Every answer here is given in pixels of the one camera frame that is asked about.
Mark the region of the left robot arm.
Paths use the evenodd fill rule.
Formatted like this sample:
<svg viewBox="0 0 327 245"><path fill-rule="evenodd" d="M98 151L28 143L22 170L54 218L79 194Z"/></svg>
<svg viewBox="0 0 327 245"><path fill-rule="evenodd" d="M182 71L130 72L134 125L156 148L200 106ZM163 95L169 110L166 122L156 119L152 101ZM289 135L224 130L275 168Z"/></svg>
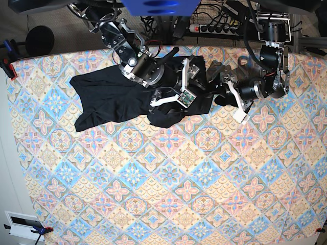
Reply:
<svg viewBox="0 0 327 245"><path fill-rule="evenodd" d="M321 1L256 1L253 8L251 3L247 2L249 10L243 12L243 40L263 76L238 80L235 76L223 75L215 98L217 105L233 106L239 115L247 115L255 100L269 96L280 98L288 93L290 72L286 43L292 40L290 14L311 13L321 5ZM250 23L263 42L259 56L248 43Z"/></svg>

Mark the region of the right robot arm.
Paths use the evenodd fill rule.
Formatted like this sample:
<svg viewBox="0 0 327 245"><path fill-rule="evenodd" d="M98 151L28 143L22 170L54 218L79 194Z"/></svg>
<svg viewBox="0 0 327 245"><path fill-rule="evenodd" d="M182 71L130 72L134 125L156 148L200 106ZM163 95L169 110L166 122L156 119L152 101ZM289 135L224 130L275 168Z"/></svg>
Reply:
<svg viewBox="0 0 327 245"><path fill-rule="evenodd" d="M9 1L11 10L19 14L32 14L67 7L83 20L90 32L101 32L107 48L120 58L122 75L148 88L154 93L150 108L175 103L187 109L200 93L205 92L203 69L194 62L195 56L183 58L180 64L172 64L179 52L173 48L161 59L156 59L146 46L143 36L126 25L126 19L118 19L122 3L116 1Z"/></svg>

